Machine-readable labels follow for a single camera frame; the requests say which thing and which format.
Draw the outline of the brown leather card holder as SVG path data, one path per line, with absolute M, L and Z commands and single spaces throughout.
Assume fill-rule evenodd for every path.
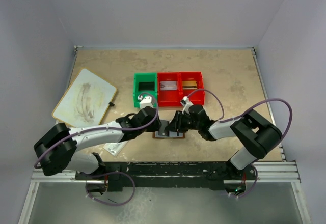
M 153 138 L 154 139 L 184 139 L 185 134 L 178 133 L 178 132 L 164 132 L 160 134 L 159 132 L 154 132 Z

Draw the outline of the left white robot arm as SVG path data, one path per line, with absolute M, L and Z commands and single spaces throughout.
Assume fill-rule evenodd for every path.
M 99 126 L 69 128 L 58 123 L 34 144 L 34 168 L 41 169 L 46 176 L 55 175 L 65 170 L 80 150 L 130 141 L 144 132 L 157 131 L 159 126 L 158 109 L 149 106 Z

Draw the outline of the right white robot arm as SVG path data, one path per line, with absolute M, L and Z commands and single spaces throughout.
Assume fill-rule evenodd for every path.
M 229 159 L 238 171 L 264 158 L 282 138 L 281 131 L 255 110 L 238 119 L 222 122 L 210 119 L 201 105 L 192 105 L 187 112 L 176 111 L 173 119 L 163 124 L 163 130 L 175 135 L 196 130 L 206 141 L 238 138 L 243 147 Z

